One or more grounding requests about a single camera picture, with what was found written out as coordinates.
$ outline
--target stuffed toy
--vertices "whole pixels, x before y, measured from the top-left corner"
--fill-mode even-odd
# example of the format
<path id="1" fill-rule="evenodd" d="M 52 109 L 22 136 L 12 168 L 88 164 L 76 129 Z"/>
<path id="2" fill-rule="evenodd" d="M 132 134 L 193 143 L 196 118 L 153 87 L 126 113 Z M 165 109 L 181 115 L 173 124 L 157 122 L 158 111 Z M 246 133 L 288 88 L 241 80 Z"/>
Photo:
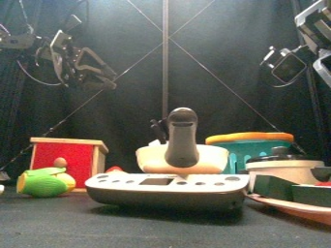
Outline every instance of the stuffed toy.
<path id="1" fill-rule="evenodd" d="M 17 193 L 34 198 L 52 198 L 73 190 L 76 181 L 65 168 L 50 167 L 26 170 L 17 180 Z"/>

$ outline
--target black backdrop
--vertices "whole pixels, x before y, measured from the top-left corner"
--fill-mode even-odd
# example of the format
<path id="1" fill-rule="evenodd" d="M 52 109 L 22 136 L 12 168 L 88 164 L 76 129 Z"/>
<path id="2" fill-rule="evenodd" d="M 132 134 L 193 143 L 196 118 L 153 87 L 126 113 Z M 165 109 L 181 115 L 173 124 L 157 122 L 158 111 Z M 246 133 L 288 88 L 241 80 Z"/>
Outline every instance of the black backdrop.
<path id="1" fill-rule="evenodd" d="M 1 3 L 2 10 L 9 2 Z M 28 18 L 37 16 L 33 23 L 37 36 L 52 38 L 74 1 L 22 3 Z M 301 7 L 309 3 L 301 1 Z M 1 19 L 14 29 L 21 20 L 20 8 L 18 4 L 10 7 L 12 13 L 2 12 Z M 86 22 L 84 4 L 74 14 Z M 317 83 L 315 93 L 323 117 L 319 120 L 307 78 L 273 88 L 258 67 L 269 46 L 293 49 L 299 45 L 290 1 L 169 0 L 168 22 L 172 38 L 168 111 L 177 107 L 194 110 L 197 142 L 204 143 L 208 136 L 218 134 L 281 131 L 293 134 L 308 154 L 325 156 L 329 89 Z M 161 0 L 89 1 L 88 26 L 76 38 L 76 45 L 89 47 L 120 75 L 117 88 L 100 93 L 65 119 L 97 91 L 45 86 L 26 77 L 10 149 L 2 161 L 8 162 L 29 145 L 29 137 L 40 137 L 65 119 L 48 134 L 49 138 L 102 140 L 109 149 L 105 166 L 140 171 L 134 151 L 154 140 L 149 120 L 161 118 L 161 23 Z M 9 59 L 0 55 L 2 61 Z M 44 61 L 37 68 L 32 56 L 25 52 L 21 55 L 29 73 L 41 81 L 58 83 L 52 65 Z M 6 167 L 9 175 L 17 176 L 28 163 L 29 153 Z"/>

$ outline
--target yellow lid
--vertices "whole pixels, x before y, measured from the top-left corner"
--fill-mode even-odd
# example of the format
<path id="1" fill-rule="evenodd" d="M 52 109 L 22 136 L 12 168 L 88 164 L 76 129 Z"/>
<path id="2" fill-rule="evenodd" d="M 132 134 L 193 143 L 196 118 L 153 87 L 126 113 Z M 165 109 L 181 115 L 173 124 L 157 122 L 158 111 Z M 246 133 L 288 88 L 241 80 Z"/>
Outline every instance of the yellow lid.
<path id="1" fill-rule="evenodd" d="M 228 135 L 210 136 L 205 139 L 205 144 L 216 142 L 232 142 L 238 140 L 284 140 L 293 141 L 293 136 L 286 133 L 262 133 L 262 132 L 246 132 L 234 133 Z"/>

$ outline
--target wooden box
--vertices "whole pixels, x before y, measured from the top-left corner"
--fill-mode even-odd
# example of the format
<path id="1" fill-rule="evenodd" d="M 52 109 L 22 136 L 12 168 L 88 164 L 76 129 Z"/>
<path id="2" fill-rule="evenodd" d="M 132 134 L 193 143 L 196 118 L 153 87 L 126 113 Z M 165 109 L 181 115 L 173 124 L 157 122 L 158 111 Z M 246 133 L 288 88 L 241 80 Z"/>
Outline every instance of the wooden box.
<path id="1" fill-rule="evenodd" d="M 108 149 L 100 140 L 30 138 L 33 151 L 29 169 L 52 167 L 57 158 L 66 161 L 66 173 L 76 180 L 76 189 L 85 188 L 85 180 L 104 172 Z"/>

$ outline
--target dark floor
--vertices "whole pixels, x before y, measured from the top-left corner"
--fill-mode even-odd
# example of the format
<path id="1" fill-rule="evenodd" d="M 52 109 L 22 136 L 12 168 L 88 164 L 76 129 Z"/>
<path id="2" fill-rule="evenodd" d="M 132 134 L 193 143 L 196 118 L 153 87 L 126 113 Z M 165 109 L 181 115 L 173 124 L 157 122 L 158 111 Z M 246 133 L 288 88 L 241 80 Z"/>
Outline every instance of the dark floor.
<path id="1" fill-rule="evenodd" d="M 331 227 L 250 200 L 230 213 L 122 208 L 85 193 L 0 195 L 0 247 L 329 247 Z"/>

